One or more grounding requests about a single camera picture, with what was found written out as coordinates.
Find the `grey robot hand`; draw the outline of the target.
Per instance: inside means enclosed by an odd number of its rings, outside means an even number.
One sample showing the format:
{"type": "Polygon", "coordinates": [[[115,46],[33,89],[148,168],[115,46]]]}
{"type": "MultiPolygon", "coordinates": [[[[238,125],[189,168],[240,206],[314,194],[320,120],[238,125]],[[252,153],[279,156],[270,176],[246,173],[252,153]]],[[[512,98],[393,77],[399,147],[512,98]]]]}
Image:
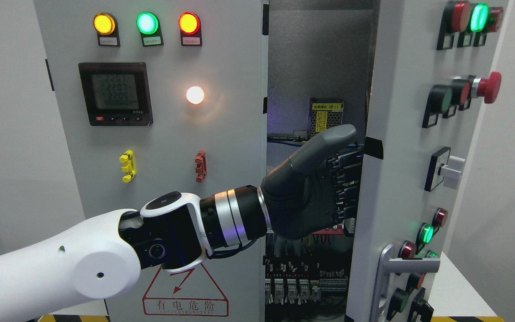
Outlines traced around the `grey robot hand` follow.
{"type": "Polygon", "coordinates": [[[358,212],[362,154],[356,128],[321,131],[263,179],[261,190],[274,233],[299,240],[358,212]]]}

